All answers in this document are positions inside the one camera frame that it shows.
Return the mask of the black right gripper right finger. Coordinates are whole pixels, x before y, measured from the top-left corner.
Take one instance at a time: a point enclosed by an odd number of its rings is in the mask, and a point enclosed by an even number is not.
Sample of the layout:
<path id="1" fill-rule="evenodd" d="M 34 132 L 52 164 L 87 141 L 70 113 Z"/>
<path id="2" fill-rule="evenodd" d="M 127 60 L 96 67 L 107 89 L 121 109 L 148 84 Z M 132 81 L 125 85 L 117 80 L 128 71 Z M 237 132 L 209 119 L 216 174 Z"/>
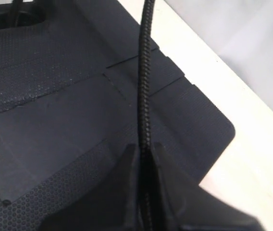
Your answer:
<path id="1" fill-rule="evenodd" d="M 253 216 L 220 201 L 182 171 L 164 146 L 154 143 L 161 225 L 166 231 L 262 231 Z"/>

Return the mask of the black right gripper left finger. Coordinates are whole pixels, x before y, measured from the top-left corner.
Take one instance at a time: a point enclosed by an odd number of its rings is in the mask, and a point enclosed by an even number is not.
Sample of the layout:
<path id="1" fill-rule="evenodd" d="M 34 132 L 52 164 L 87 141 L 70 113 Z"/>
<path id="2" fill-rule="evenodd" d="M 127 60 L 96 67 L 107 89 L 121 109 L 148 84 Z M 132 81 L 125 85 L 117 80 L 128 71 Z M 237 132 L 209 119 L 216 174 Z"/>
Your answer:
<path id="1" fill-rule="evenodd" d="M 110 173 L 66 208 L 46 217 L 41 231 L 137 231 L 139 153 L 129 144 Z"/>

